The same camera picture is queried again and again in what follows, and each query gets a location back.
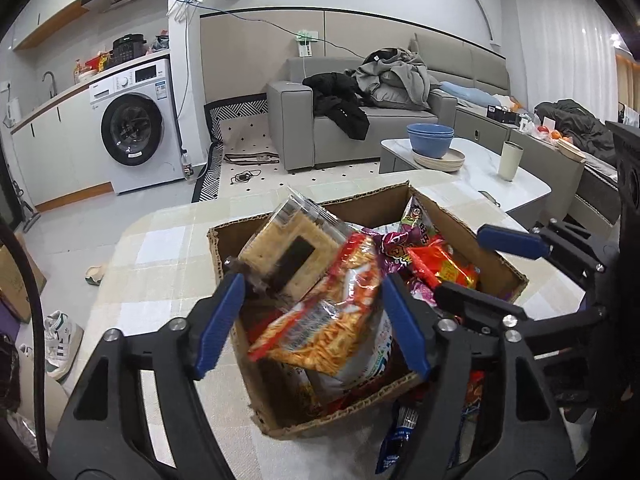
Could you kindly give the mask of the red black snack packet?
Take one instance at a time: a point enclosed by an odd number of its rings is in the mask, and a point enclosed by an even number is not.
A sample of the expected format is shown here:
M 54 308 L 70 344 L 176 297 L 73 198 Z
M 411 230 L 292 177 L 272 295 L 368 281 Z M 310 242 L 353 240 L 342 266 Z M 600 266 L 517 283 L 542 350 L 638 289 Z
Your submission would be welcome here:
M 435 289 L 442 282 L 451 282 L 476 289 L 480 269 L 441 236 L 434 236 L 425 246 L 409 247 L 407 252 L 414 274 L 429 288 Z

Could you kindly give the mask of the red cone crisps bag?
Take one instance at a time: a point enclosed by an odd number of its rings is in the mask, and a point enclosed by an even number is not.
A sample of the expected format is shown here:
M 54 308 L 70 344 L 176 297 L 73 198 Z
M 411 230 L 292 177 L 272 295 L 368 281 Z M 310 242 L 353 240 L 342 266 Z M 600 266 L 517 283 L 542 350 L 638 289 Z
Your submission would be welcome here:
M 472 370 L 466 385 L 465 401 L 462 415 L 467 420 L 477 418 L 482 402 L 485 373 L 482 370 Z

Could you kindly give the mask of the purple grape candy bag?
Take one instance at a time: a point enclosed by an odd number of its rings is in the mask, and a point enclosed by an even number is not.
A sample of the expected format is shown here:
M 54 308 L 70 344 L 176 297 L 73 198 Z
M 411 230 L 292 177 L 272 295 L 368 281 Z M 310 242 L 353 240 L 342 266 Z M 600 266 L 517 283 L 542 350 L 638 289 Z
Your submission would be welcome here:
M 382 273 L 388 275 L 407 274 L 412 263 L 408 249 L 426 246 L 438 229 L 420 200 L 412 196 L 399 221 L 373 229 L 362 228 L 361 232 L 374 241 Z

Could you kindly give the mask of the blue cookie packet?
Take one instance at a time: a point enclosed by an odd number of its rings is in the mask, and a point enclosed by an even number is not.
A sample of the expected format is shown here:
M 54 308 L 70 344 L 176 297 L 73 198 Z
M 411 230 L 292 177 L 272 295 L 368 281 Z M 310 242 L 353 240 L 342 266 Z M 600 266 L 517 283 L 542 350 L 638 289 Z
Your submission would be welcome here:
M 393 406 L 392 423 L 382 441 L 375 473 L 384 474 L 396 466 L 410 442 L 420 417 L 422 399 L 398 399 Z

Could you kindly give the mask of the orange stick snack bag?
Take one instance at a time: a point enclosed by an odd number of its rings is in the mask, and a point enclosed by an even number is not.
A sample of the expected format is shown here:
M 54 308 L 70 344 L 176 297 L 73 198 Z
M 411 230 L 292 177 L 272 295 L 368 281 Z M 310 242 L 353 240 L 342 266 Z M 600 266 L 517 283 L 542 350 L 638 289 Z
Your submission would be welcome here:
M 381 281 L 374 241 L 352 233 L 322 280 L 267 326 L 248 349 L 248 358 L 335 377 L 366 339 Z

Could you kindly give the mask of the cracker biscuit packet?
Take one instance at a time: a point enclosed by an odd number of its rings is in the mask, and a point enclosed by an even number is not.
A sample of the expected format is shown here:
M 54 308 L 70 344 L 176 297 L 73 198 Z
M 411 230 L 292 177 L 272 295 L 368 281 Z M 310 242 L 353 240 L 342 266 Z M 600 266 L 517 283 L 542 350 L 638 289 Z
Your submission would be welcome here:
M 354 230 L 310 198 L 292 190 L 226 267 L 243 274 L 258 296 L 285 312 L 302 300 Z

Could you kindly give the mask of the white marble coffee table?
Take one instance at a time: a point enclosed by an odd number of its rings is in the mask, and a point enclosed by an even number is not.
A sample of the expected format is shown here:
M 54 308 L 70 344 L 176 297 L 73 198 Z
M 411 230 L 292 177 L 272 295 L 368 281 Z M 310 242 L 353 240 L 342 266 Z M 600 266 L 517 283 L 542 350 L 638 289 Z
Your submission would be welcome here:
M 413 160 L 412 148 L 408 139 L 390 139 L 381 142 L 381 174 L 386 172 L 426 169 Z M 470 188 L 487 191 L 500 203 L 504 212 L 509 214 L 525 206 L 533 205 L 538 211 L 551 194 L 550 186 L 543 180 L 523 168 L 518 168 L 514 179 L 509 182 L 498 176 L 500 156 L 473 141 L 454 138 L 450 148 L 465 154 L 465 163 L 460 170 L 451 175 Z

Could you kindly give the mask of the white cup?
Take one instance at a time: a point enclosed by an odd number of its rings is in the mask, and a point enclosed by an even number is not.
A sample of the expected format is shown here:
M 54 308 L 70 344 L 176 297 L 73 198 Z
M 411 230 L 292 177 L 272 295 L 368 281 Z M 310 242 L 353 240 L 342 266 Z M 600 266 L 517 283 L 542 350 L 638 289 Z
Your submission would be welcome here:
M 504 141 L 502 144 L 502 151 L 500 155 L 500 162 L 498 167 L 498 176 L 506 181 L 511 182 L 524 153 L 524 148 L 521 145 L 513 143 L 511 141 Z

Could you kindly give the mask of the beige plate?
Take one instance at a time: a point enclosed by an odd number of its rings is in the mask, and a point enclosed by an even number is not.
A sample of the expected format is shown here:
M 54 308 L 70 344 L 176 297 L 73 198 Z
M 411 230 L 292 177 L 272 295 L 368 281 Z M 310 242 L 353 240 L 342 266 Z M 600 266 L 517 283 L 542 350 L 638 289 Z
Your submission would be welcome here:
M 465 154 L 455 150 L 454 148 L 450 148 L 446 151 L 441 158 L 422 155 L 416 151 L 412 152 L 412 156 L 414 162 L 419 166 L 426 169 L 443 171 L 447 174 L 457 172 L 465 163 Z

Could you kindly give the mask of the brown SF cardboard box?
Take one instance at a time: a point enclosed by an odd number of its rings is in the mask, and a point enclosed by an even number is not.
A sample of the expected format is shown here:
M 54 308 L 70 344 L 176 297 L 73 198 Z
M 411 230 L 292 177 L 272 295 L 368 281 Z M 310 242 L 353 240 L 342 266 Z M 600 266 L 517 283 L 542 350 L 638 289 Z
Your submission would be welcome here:
M 322 204 L 294 192 L 207 237 L 216 274 L 245 278 L 232 346 L 254 424 L 275 439 L 315 434 L 416 385 L 382 305 L 386 276 L 429 311 L 445 282 L 506 301 L 527 284 L 407 182 Z

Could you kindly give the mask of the blue bowl stack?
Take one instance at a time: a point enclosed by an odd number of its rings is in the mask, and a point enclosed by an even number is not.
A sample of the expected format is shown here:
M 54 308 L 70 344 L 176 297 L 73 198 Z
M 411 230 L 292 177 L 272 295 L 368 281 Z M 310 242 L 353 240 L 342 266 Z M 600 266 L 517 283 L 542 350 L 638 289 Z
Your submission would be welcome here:
M 454 129 L 439 124 L 411 124 L 407 127 L 407 134 L 414 152 L 440 159 L 450 148 Z

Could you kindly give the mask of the grey sofa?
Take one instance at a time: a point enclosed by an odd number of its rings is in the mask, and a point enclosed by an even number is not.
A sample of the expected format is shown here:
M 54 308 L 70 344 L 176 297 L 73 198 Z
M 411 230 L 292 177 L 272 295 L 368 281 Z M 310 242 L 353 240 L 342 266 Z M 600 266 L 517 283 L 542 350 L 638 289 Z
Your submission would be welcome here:
M 421 55 L 427 69 L 439 82 L 494 93 L 510 91 L 506 59 L 495 52 L 439 32 L 416 32 L 409 50 Z M 292 81 L 271 81 L 266 87 L 271 142 L 284 169 L 296 171 L 358 162 L 381 156 L 381 142 L 404 138 L 408 125 L 429 122 L 452 127 L 458 104 L 452 96 L 433 89 L 426 110 L 364 106 L 369 129 L 363 140 L 352 140 L 330 118 L 314 114 L 314 94 L 302 77 L 343 73 L 360 65 L 354 58 L 299 58 L 288 60 Z

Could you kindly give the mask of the small cardboard box on floor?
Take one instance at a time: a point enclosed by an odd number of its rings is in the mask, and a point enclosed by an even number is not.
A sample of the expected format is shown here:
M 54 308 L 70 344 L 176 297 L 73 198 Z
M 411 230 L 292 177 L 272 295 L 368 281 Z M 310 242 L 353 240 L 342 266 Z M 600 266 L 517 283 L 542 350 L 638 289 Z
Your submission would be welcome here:
M 32 269 L 32 274 L 34 274 L 38 292 L 41 294 L 44 286 L 46 286 L 47 279 L 28 252 L 23 234 L 15 232 L 15 236 L 23 248 L 23 252 Z M 6 246 L 2 246 L 0 252 L 0 290 L 2 304 L 22 323 L 28 323 L 32 318 L 32 314 L 30 313 L 26 286 L 20 269 Z

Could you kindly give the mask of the plaid tablecloth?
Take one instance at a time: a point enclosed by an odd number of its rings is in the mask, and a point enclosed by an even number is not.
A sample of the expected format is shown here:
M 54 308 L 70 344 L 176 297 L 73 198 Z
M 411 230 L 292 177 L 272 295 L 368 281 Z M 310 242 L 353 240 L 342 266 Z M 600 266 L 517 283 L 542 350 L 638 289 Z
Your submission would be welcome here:
M 409 182 L 471 230 L 485 223 L 518 224 L 457 179 L 434 171 L 372 174 L 332 183 L 296 184 L 316 202 L 352 197 Z M 79 378 L 92 350 L 110 328 L 125 335 L 158 330 L 183 318 L 217 286 L 207 233 L 234 220 L 273 211 L 289 187 L 245 197 L 165 208 L 134 222 L 116 244 L 99 288 L 73 370 Z M 209 425 L 238 479 L 372 479 L 388 426 L 390 406 L 373 408 L 332 422 L 317 437 L 277 440 L 266 437 L 250 418 L 250 401 L 232 347 L 196 385 Z

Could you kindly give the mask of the grey clothes pile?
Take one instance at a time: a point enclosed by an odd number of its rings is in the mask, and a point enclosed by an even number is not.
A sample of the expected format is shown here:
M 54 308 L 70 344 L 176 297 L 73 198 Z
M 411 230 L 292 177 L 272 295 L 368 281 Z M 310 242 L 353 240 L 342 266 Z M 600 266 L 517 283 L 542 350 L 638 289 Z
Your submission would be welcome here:
M 430 110 L 428 98 L 439 87 L 420 55 L 401 48 L 372 52 L 350 76 L 364 102 L 394 110 Z

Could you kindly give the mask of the black jacket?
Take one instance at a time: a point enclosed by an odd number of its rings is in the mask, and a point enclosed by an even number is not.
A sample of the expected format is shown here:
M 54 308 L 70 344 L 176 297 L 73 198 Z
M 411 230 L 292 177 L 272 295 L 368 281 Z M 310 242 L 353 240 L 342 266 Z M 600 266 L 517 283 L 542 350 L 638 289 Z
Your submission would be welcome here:
M 360 108 L 362 92 L 354 78 L 337 72 L 321 73 L 304 78 L 303 84 L 311 88 L 314 116 L 331 119 L 349 139 L 366 140 L 370 122 Z

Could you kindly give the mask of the black white floor rug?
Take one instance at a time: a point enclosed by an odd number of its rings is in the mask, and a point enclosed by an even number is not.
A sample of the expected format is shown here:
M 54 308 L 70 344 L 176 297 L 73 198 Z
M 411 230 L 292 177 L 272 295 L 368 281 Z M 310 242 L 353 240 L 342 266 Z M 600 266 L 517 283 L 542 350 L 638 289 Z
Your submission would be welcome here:
M 192 203 L 216 200 L 223 183 L 245 184 L 258 178 L 264 167 L 279 169 L 280 156 L 269 136 L 265 93 L 207 103 L 204 116 L 210 143 Z

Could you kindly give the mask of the white kitchen cabinets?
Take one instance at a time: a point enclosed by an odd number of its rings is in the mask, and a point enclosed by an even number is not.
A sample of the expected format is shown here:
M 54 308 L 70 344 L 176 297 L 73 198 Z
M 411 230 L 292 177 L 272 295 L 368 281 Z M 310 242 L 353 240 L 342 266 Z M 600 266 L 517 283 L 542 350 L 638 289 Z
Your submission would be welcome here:
M 99 115 L 78 92 L 11 136 L 26 191 L 36 206 L 110 182 Z

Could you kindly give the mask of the white washing machine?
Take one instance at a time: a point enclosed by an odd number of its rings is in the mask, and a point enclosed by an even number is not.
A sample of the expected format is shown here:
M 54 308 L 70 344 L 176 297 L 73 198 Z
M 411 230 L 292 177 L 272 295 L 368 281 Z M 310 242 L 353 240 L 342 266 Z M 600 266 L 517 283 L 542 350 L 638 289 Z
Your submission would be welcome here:
M 89 86 L 115 194 L 184 178 L 169 58 L 130 66 Z

